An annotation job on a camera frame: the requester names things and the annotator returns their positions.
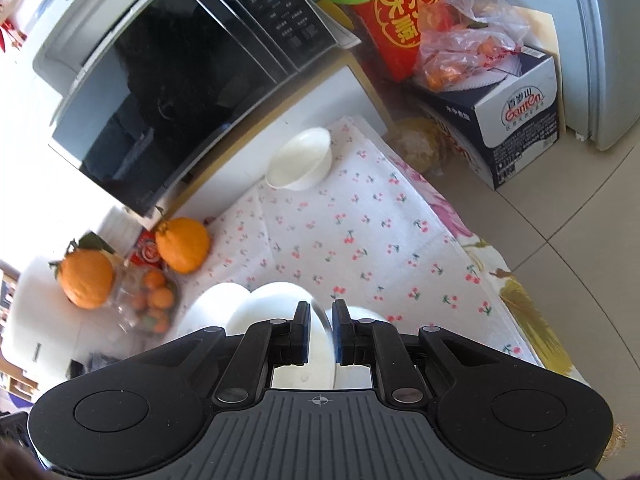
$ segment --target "clear plastic container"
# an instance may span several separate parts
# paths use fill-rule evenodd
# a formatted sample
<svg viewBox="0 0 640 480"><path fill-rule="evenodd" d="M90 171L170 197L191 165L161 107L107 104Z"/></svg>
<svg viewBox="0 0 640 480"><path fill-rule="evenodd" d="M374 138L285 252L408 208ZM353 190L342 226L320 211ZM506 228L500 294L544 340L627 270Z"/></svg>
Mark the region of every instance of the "clear plastic container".
<svg viewBox="0 0 640 480"><path fill-rule="evenodd" d="M118 270L111 306L120 314L125 332L165 334L178 305L178 288L162 270L151 266L123 266Z"/></svg>

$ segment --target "ribbed rubber surface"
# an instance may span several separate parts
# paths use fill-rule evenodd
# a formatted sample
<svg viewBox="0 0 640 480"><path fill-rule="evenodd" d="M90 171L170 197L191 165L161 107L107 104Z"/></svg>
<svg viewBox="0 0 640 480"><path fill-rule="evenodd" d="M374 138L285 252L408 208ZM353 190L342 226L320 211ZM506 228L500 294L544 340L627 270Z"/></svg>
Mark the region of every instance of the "ribbed rubber surface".
<svg viewBox="0 0 640 480"><path fill-rule="evenodd" d="M389 409L374 392L271 390L215 417L203 439L144 480L497 479L455 456L427 420ZM600 476L587 471L577 480Z"/></svg>

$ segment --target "white plate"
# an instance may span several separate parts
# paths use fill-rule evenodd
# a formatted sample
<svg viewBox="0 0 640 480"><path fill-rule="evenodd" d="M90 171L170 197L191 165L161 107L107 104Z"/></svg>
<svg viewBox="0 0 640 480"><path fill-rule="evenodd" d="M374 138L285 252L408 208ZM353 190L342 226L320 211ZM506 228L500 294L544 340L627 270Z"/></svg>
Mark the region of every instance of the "white plate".
<svg viewBox="0 0 640 480"><path fill-rule="evenodd" d="M170 341L206 326L221 326L227 335L244 334L250 325L268 319L292 319L299 301L312 305L309 362L283 366L273 373L272 388L331 390L335 355L330 325L311 294L292 283L276 282L249 293L235 283L220 283L202 294L170 332Z"/></svg>
<svg viewBox="0 0 640 480"><path fill-rule="evenodd" d="M361 306L347 306L349 315L353 320L359 320L363 317L375 319L376 321L386 321L380 314L362 308ZM333 323L331 309L326 311L329 322ZM372 388L371 368L363 365L335 365L335 390L369 390Z"/></svg>

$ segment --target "box logo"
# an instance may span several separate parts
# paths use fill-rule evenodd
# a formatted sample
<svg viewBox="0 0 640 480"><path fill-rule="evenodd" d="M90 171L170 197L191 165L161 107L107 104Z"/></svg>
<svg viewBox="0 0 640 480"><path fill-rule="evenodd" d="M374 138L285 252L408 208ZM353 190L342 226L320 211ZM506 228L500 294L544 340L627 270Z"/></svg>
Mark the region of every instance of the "box logo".
<svg viewBox="0 0 640 480"><path fill-rule="evenodd" d="M544 94L536 86L519 89L507 99L502 109L502 124L515 126L517 122L532 118L540 110L544 100Z"/></svg>

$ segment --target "refrigerator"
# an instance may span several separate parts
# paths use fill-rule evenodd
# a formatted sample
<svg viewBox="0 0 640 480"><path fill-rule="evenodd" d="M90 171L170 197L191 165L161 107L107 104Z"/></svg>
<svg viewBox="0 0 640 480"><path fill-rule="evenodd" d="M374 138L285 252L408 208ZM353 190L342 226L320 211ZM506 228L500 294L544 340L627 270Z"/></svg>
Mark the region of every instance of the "refrigerator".
<svg viewBox="0 0 640 480"><path fill-rule="evenodd" d="M507 0L553 15L567 125L611 147L640 116L640 0Z"/></svg>

